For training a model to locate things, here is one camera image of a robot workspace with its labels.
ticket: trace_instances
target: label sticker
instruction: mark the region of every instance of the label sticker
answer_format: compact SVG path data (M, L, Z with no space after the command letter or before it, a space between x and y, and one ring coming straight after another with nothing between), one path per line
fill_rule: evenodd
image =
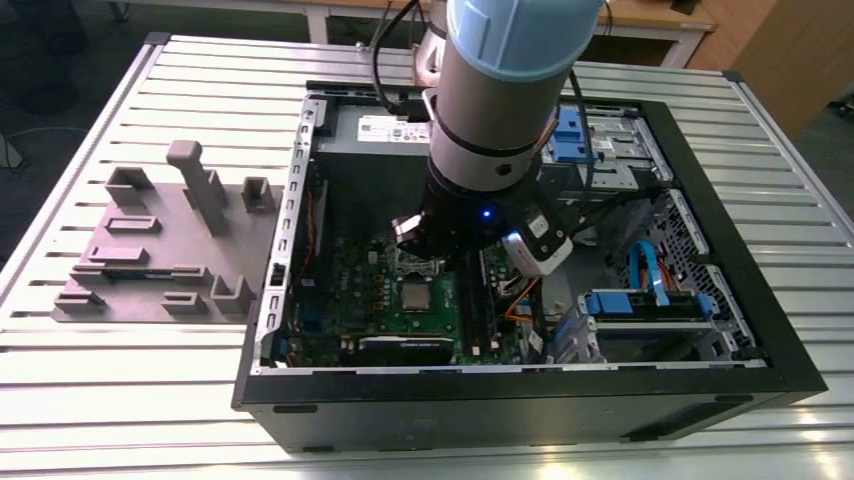
M364 115L358 118L360 142L429 143L426 123L406 123L388 115Z

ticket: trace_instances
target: blue drive bracket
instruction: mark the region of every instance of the blue drive bracket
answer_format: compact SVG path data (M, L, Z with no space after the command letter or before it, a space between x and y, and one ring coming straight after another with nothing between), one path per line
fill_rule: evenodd
M715 303L711 297L704 293L696 294L696 303L699 304L699 308L703 311L703 318L709 319L715 314Z
M551 136L555 162L588 164L581 117L575 107L560 107L557 127Z
M588 293L584 296L584 302L587 303L587 313L591 315L631 315L633 313L631 300L624 292Z
M637 240L631 246L631 252L628 253L628 288L640 288L640 270L637 263L640 262L640 255L645 257L645 271L649 276L649 289L655 294L655 299L660 307L669 305L669 299L667 298L667 292L664 291L664 277L657 269L657 255L655 254L655 247L645 240Z

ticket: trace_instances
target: motherboard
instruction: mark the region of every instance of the motherboard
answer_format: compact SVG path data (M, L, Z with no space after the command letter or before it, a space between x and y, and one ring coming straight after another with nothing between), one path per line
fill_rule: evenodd
M491 315L473 327L464 321L472 314L461 273L442 260L402 252L390 236L336 238L330 250L326 284L312 287L316 295L301 295L294 328L282 341L290 365L520 362L520 328L503 321L499 307L505 305L495 293L513 274L500 246L479 253L480 280L496 298L488 302ZM485 346L476 342L483 336Z

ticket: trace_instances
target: gray plastic block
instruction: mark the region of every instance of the gray plastic block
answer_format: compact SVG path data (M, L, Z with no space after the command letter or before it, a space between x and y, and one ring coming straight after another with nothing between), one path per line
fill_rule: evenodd
M106 265L121 263L144 265L148 262L148 252L141 247L101 247L89 250L86 258L96 263Z
M106 220L104 228L109 233L157 233L160 222L150 215L124 215Z
M276 199L272 197L269 182L264 177L245 177L242 181L242 205L249 213L276 211Z
M220 205L224 207L228 205L228 197L225 196L225 189L222 188L222 183L218 180L218 173L216 170L204 170L204 174L208 176L208 183L210 188L213 189L213 193L216 194L216 198L220 202ZM186 202L189 203L189 207L196 210L196 199L189 192L189 188L184 189L184 197L186 197Z
M112 283L104 274L102 263L78 263L70 269L69 276L80 285L106 285Z
M216 185L210 185L201 168L201 145L188 140L174 140L165 154L165 161L177 168L186 183L193 205L214 237L228 234L228 223L222 215L221 199Z
M105 305L104 299L89 290L62 292L56 297L53 303L65 313L98 312Z
M222 313L248 313L252 300L254 300L254 293L249 289L242 275L237 277L233 292L225 285L222 277L216 276L210 287L210 300L213 300Z
M204 265L174 265L172 280L178 285L210 285L210 271Z
M101 258L97 262L84 258L70 272L72 279L65 284L65 291L92 291L108 308L70 307L69 311L64 311L57 304L53 319L86 323L245 322L245 314L240 312L246 308L246 295L250 305L252 293L261 291L265 252L269 251L277 212L246 213L242 185L224 185L226 200L221 212L229 225L229 234L212 237L201 213L186 204L182 189L182 184L154 183L150 189L138 190L145 207L120 209L114 204L106 207L86 251L98 247L100 254L109 253L113 260L113 257L121 256L122 262L133 258L133 252L144 251L148 261L132 264L105 261L108 259L98 255L94 257ZM272 187L270 192L278 204L281 187ZM120 233L106 230L106 225L116 218L141 216L157 219L157 233L133 229ZM226 289L217 287L218 304L210 299L214 276L221 277ZM234 293L228 286L236 287ZM172 315L161 305L165 292L197 293L206 311Z
M169 315L197 315L208 311L201 295L196 292L162 292L160 305Z
M140 190L153 188L141 168L118 167L106 180L106 192L118 207L144 207Z

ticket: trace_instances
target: black cable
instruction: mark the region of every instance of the black cable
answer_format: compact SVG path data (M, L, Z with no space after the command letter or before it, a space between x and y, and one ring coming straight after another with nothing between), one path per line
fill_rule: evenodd
M424 20L424 9L421 8L421 2L417 2L417 16L421 19L421 38L426 35L426 20Z
M22 162L17 164L17 167L11 166L11 160L9 159L9 140L5 138L2 132L0 132L0 136L2 137L2 148L5 150L5 153L2 154L2 162L5 165L2 165L2 168L9 172L14 172L21 167Z
M390 113L392 115L400 115L401 109L400 104L393 103L390 100L388 100L388 97L385 97L382 84L378 81L378 49L382 45L382 42L385 41L385 38L388 37L388 34L400 23L400 20L405 18L412 8L414 8L414 5L417 5L417 1L418 0L409 0L409 3L405 4L405 7L402 7L402 9L397 12L397 15L394 15L394 18L390 19L390 22L388 22L388 25L385 25L385 27L382 28L382 32L378 34L376 44L373 45L373 52L370 56L370 73L373 80L373 90L376 91L376 99L378 100L380 105L385 107L385 110L388 110L388 113Z
M611 31L613 30L613 12L611 11L611 4L608 0L604 0L604 8L608 11L608 19L604 23L604 36L611 36Z
M621 205L635 200L653 199L664 192L664 190L664 187L652 186L644 188L643 190L623 192L612 195L608 199L599 202L599 204L589 210L581 212L580 216L583 217L583 221L572 229L569 229L569 237L599 223L599 221L601 221L601 219Z
M587 175L584 178L584 185L581 185L581 197L579 203L581 208L587 203L589 197L589 191L592 189L592 174L596 163L596 157L592 151L592 141L589 139L592 132L589 130L589 123L587 122L587 107L584 106L584 96L581 95L581 87L577 84L577 77L575 76L575 70L569 69L569 83L572 84L572 95L575 95L575 104L577 105L577 116L581 117L581 131L584 138L584 153L587 154Z
M385 3L385 11L382 12L382 18L378 19L376 23L376 30L373 30L373 35L370 35L370 43L368 47L370 49L376 48L376 40L378 38L378 32L382 30L382 26L385 25L385 19L388 18L388 12L390 11L390 0Z

